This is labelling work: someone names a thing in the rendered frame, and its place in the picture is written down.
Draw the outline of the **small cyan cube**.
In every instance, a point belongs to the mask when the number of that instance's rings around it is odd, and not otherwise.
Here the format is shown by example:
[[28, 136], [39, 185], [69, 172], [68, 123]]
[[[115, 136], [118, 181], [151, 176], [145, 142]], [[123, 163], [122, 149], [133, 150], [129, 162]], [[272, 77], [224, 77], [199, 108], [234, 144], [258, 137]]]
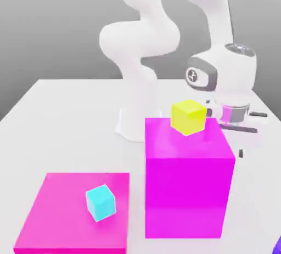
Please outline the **small cyan cube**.
[[100, 222], [116, 213], [115, 196], [106, 184], [86, 191], [86, 204], [95, 222]]

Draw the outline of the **large purple box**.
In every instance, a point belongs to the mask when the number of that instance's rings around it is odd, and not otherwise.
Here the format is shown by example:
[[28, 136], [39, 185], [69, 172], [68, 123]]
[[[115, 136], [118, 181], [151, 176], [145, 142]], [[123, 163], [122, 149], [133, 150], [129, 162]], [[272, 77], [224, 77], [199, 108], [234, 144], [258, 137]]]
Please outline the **large purple box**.
[[281, 254], [281, 236], [279, 237], [278, 241], [276, 242], [272, 254]]

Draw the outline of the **small yellow cube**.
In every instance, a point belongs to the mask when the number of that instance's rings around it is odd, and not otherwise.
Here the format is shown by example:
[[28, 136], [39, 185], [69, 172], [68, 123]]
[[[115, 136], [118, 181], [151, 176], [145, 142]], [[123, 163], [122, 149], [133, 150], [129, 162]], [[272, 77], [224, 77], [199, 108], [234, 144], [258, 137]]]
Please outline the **small yellow cube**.
[[189, 136], [205, 129], [207, 108], [193, 100], [174, 103], [171, 107], [171, 126]]

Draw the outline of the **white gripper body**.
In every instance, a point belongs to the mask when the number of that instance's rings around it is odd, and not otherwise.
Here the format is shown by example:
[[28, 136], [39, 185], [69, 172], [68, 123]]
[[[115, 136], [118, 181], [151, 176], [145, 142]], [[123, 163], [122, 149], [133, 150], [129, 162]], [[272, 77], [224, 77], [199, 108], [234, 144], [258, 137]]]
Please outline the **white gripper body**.
[[240, 147], [255, 147], [263, 144], [262, 131], [253, 125], [220, 124], [230, 144]]

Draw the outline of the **large pink box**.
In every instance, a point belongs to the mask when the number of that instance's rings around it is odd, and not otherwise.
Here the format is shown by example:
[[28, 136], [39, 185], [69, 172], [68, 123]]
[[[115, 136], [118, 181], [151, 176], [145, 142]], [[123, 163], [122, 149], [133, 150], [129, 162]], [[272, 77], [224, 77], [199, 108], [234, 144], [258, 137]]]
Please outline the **large pink box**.
[[[97, 222], [86, 193], [106, 185], [115, 214]], [[129, 173], [47, 173], [15, 254], [127, 254]]]

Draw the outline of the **large magenta box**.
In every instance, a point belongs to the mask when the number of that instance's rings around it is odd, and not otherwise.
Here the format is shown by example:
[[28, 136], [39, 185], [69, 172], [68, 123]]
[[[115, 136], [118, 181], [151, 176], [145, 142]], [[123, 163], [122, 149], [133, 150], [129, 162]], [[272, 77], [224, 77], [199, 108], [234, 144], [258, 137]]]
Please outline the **large magenta box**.
[[215, 118], [189, 136], [169, 118], [146, 119], [146, 238], [220, 238], [234, 165]]

